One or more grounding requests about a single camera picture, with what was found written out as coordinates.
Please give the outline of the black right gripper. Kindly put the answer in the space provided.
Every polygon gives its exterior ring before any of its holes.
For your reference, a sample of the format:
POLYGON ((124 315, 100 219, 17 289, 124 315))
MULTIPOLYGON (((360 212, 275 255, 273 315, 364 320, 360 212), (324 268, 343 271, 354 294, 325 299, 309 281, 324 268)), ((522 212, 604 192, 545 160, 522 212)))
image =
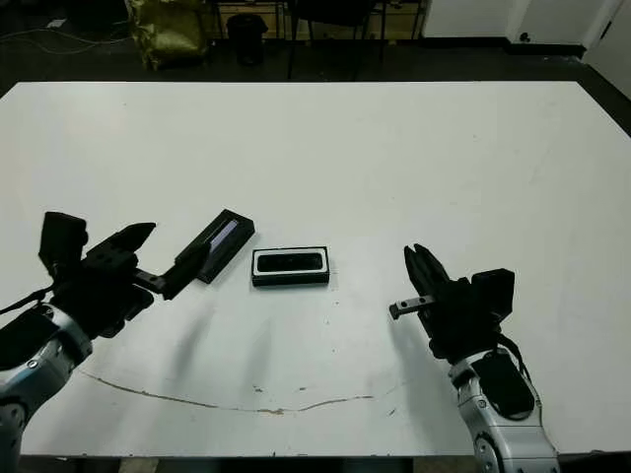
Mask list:
POLYGON ((391 318, 415 312, 439 360, 463 360, 494 350, 498 344, 494 316, 485 309, 474 285, 465 278, 451 281, 438 258, 419 243, 405 246, 403 252, 408 277, 419 296, 391 304, 391 318))

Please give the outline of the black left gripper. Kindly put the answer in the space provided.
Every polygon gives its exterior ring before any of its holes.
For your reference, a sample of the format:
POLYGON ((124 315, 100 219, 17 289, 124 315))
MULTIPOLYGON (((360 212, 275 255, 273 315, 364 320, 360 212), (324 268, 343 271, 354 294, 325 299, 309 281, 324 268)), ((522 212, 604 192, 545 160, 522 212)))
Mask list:
POLYGON ((188 250, 161 276, 138 267, 136 251, 156 224, 129 225, 83 254, 82 240, 51 245, 51 304, 91 338, 111 338, 159 295, 172 300, 204 266, 209 244, 188 250))

